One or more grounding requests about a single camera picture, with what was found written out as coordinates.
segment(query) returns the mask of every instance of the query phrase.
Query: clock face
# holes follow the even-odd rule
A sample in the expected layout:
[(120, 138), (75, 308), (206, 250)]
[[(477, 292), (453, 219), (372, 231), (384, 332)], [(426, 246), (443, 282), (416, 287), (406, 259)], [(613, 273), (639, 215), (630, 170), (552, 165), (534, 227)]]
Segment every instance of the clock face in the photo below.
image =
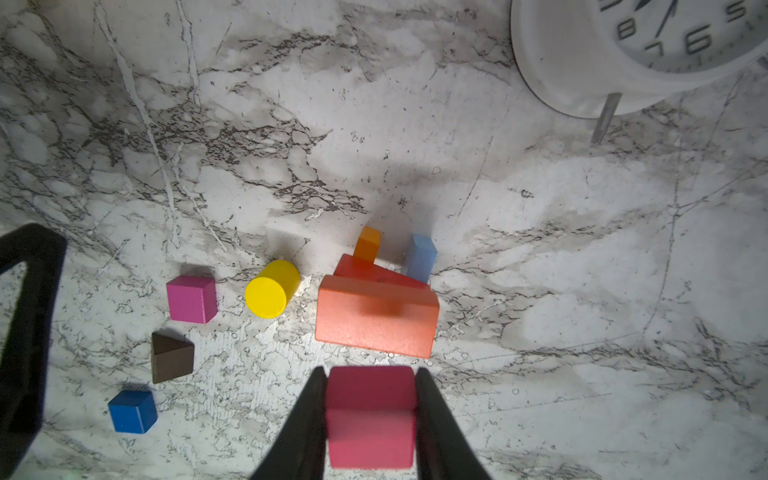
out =
[(768, 38), (768, 0), (595, 0), (624, 53), (656, 71), (691, 73), (746, 54)]

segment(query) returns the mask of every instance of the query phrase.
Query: orange block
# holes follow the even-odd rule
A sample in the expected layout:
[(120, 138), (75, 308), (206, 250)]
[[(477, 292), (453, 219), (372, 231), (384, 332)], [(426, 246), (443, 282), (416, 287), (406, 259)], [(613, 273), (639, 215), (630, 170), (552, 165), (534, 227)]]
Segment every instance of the orange block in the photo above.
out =
[(429, 289), (326, 275), (315, 339), (429, 358), (440, 305)]
[(373, 263), (376, 255), (379, 253), (379, 246), (382, 244), (382, 233), (375, 228), (363, 227), (360, 237), (355, 245), (354, 256)]
[(429, 285), (414, 280), (410, 276), (387, 270), (386, 268), (373, 263), (366, 262), (360, 258), (353, 257), (344, 253), (336, 265), (336, 276), (347, 276), (358, 280), (368, 280), (369, 282), (393, 283), (395, 285), (410, 286), (411, 288), (421, 288), (429, 290)]

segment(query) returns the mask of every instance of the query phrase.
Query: pink cube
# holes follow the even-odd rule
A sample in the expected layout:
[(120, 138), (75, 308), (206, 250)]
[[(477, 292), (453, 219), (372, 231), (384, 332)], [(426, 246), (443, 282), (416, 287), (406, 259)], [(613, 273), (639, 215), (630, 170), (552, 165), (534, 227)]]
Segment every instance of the pink cube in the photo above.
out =
[(177, 322), (208, 323), (219, 312), (216, 282), (212, 278), (177, 276), (165, 284), (170, 319)]
[(336, 366), (326, 387), (334, 468), (411, 468), (416, 384), (408, 366)]

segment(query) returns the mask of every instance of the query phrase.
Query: clock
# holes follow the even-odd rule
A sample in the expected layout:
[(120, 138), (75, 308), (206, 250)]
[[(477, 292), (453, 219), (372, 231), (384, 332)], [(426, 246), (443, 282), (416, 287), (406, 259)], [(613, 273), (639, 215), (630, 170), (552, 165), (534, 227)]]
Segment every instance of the clock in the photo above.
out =
[(613, 98), (626, 114), (768, 53), (768, 0), (513, 0), (511, 36), (544, 103), (597, 118)]

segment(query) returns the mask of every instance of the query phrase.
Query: wooden block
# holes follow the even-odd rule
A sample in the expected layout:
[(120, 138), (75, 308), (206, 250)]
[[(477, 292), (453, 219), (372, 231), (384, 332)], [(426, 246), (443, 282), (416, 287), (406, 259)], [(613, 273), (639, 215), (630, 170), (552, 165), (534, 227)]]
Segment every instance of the wooden block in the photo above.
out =
[(194, 344), (152, 334), (152, 383), (189, 375), (194, 370)]
[(432, 240), (422, 235), (412, 235), (402, 272), (414, 280), (427, 283), (435, 266), (435, 260), (437, 260), (437, 249)]
[(300, 282), (299, 271), (291, 262), (274, 260), (245, 287), (245, 303), (261, 318), (275, 318), (283, 314)]
[(315, 338), (429, 358), (439, 314), (431, 290), (326, 275), (317, 297)]
[(208, 323), (219, 311), (212, 278), (181, 275), (166, 283), (165, 288), (172, 320)]
[(335, 366), (326, 387), (334, 468), (410, 468), (416, 386), (408, 366)]
[(387, 270), (382, 266), (366, 262), (365, 260), (353, 257), (352, 255), (347, 255), (346, 253), (341, 256), (339, 264), (336, 265), (336, 271), (334, 271), (333, 274), (336, 276), (356, 278), (358, 280), (368, 280), (369, 282), (392, 283), (394, 285), (429, 290), (429, 285), (426, 283), (419, 282), (402, 273)]
[(152, 392), (123, 390), (107, 407), (116, 432), (146, 433), (157, 421)]
[(382, 243), (382, 233), (371, 227), (363, 227), (360, 237), (355, 245), (354, 256), (373, 263), (379, 254), (379, 246)]

